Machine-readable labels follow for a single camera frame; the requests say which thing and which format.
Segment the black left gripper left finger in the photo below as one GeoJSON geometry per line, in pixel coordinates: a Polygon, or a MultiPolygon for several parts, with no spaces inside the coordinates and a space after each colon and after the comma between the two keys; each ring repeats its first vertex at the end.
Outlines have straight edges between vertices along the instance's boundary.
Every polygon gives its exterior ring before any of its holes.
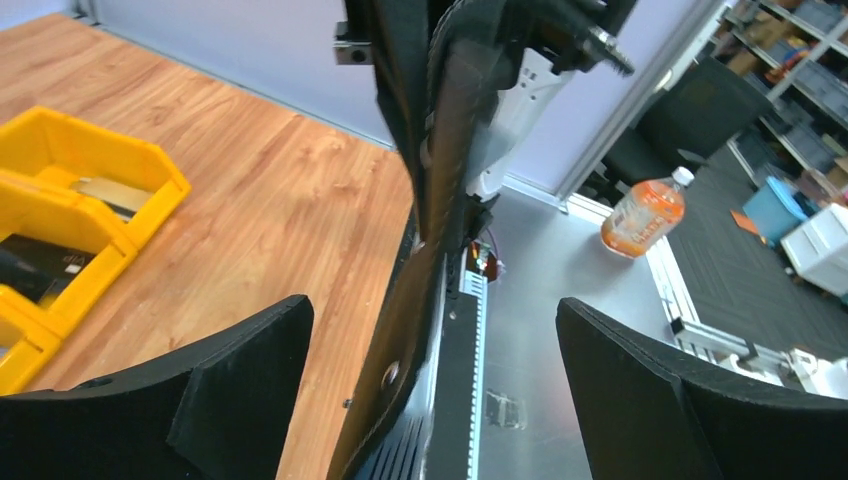
{"type": "Polygon", "coordinates": [[[310,345],[304,295],[70,390],[1,400],[5,479],[272,479],[310,345]]]}

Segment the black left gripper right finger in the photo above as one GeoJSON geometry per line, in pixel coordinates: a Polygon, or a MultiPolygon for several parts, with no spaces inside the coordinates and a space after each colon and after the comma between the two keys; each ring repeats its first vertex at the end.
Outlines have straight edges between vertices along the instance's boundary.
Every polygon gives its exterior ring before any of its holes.
{"type": "Polygon", "coordinates": [[[558,304],[559,348],[596,479],[843,479],[847,403],[755,380],[558,304]]]}

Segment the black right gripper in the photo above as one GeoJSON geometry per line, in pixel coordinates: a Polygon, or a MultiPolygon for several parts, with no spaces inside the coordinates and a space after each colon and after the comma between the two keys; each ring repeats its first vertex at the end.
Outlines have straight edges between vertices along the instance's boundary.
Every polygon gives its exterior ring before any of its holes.
{"type": "Polygon", "coordinates": [[[634,1],[366,1],[377,103],[412,183],[414,205],[424,206],[420,161],[430,85],[448,81],[512,87],[530,48],[552,71],[588,72],[605,63],[622,77],[635,72],[616,35],[634,1]],[[429,33],[429,18],[432,24],[429,33]]]}

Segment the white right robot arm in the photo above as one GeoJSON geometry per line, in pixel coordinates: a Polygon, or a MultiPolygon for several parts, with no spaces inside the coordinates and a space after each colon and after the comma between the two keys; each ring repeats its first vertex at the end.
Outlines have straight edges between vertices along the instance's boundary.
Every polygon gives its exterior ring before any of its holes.
{"type": "Polygon", "coordinates": [[[552,98],[577,73],[597,64],[635,71],[617,34],[633,1],[347,1],[337,23],[337,61],[370,65],[376,103],[425,200],[426,158],[437,96],[451,47],[469,40],[496,55],[494,91],[485,100],[471,150],[466,192],[493,198],[515,149],[552,98]]]}

